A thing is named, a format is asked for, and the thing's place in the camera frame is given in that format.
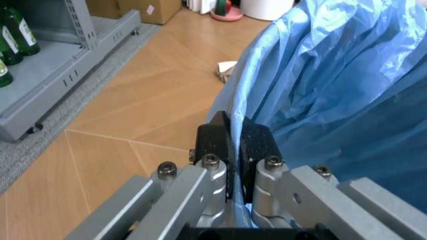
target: blue plastic bag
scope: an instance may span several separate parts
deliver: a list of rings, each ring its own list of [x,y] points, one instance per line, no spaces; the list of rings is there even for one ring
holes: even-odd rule
[[[227,111],[237,150],[247,116],[289,167],[368,177],[427,213],[426,19],[415,0],[303,0],[247,47],[208,119]]]

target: shelf foot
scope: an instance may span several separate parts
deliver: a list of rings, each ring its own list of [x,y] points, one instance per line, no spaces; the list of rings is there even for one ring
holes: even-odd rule
[[[134,29],[134,30],[132,31],[132,33],[130,33],[130,34],[132,34],[132,36],[136,36],[136,35],[139,35],[139,34],[140,34],[140,32],[139,32],[137,29]]]
[[[34,124],[34,126],[30,127],[26,133],[27,134],[35,134],[37,132],[40,132],[41,130],[43,130],[43,124],[41,123],[36,123]]]

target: bolt head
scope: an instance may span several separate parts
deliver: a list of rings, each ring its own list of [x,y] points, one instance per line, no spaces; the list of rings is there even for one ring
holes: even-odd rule
[[[264,167],[269,171],[278,170],[283,166],[283,160],[278,156],[267,156],[264,160]]]
[[[208,171],[215,171],[220,167],[220,158],[212,153],[205,154],[201,158],[201,166]]]
[[[317,164],[317,165],[314,165],[312,168],[314,171],[316,171],[320,176],[324,178],[330,177],[332,175],[331,169],[324,164]]]
[[[158,165],[157,175],[161,180],[175,178],[177,176],[177,165],[171,161],[165,161]]]

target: pink plate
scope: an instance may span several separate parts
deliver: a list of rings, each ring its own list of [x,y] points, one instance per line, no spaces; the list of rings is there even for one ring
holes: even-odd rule
[[[210,15],[212,16],[212,18],[219,21],[233,22],[241,19],[243,16],[243,12],[240,10],[240,8],[232,6],[230,11],[225,16],[216,15],[215,8],[212,8],[212,10],[210,10]]]

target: parquet floor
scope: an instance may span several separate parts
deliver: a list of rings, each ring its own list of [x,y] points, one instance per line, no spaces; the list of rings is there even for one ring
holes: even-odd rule
[[[62,239],[132,175],[186,165],[223,87],[216,63],[267,24],[181,9],[0,196],[0,239]]]

